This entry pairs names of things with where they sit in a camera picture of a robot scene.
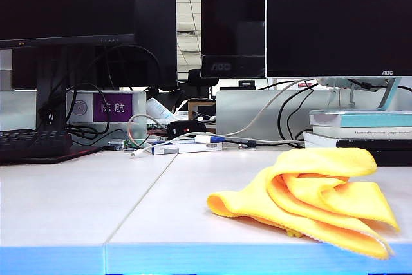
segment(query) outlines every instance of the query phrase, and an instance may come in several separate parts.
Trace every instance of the yellow microfiber towel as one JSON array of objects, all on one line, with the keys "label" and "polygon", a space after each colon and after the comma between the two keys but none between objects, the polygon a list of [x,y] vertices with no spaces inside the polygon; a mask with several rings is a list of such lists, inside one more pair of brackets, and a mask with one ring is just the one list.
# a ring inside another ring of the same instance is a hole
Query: yellow microfiber towel
[{"label": "yellow microfiber towel", "polygon": [[348,182],[377,169],[373,157],[358,148],[293,149],[282,153],[241,191],[212,193],[207,204],[217,215],[249,216],[305,234],[359,254],[388,259],[392,250],[362,219],[384,222],[399,230],[379,186]]}]

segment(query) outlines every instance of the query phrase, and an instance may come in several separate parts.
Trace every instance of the keyboard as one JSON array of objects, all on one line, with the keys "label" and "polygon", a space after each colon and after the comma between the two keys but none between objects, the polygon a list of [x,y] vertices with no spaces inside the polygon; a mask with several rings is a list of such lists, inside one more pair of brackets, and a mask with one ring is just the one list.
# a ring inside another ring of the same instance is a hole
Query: keyboard
[{"label": "keyboard", "polygon": [[4,131],[0,133],[0,162],[62,156],[72,145],[67,131]]}]

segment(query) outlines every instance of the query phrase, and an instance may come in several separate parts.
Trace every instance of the aoc logo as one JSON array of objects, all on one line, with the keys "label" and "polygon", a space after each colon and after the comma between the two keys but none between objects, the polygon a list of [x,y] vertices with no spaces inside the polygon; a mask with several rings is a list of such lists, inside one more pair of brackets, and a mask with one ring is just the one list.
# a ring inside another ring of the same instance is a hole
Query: aoc logo
[{"label": "aoc logo", "polygon": [[215,62],[211,68],[212,71],[230,71],[232,69],[232,65],[228,62]]}]

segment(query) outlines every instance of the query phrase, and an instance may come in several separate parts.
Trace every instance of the white desk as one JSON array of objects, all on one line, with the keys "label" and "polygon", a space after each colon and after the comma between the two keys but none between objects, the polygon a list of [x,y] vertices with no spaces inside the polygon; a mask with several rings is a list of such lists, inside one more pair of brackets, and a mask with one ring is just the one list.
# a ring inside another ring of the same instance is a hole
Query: white desk
[{"label": "white desk", "polygon": [[397,255],[388,261],[352,254],[249,219],[212,214],[210,193],[240,190],[280,152],[181,154],[107,246],[108,274],[412,272],[411,168],[379,168],[381,185],[402,227],[385,234]]},{"label": "white desk", "polygon": [[105,274],[105,243],[175,156],[0,166],[0,274]]},{"label": "white desk", "polygon": [[0,274],[412,272],[412,168],[379,168],[367,178],[380,184],[402,228],[384,235],[397,253],[388,261],[208,210],[210,193],[242,189],[278,154],[104,152],[2,166]]}]

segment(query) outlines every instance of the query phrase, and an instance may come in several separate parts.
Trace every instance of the book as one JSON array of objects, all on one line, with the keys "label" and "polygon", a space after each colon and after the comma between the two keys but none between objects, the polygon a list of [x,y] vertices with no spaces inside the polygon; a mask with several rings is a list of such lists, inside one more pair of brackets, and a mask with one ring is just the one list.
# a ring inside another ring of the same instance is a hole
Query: book
[{"label": "book", "polygon": [[357,147],[371,153],[379,167],[412,166],[411,140],[351,140],[328,138],[313,133],[303,133],[304,146]]},{"label": "book", "polygon": [[330,127],[412,127],[412,111],[311,111],[309,123]]},{"label": "book", "polygon": [[150,152],[153,155],[195,153],[199,151],[221,151],[223,143],[195,143],[193,140],[176,141],[170,144],[153,146]]},{"label": "book", "polygon": [[412,127],[333,127],[313,126],[317,135],[331,138],[370,140],[412,140]]},{"label": "book", "polygon": [[412,151],[412,140],[374,140],[332,138],[315,133],[303,133],[305,147],[357,147],[368,151]]}]

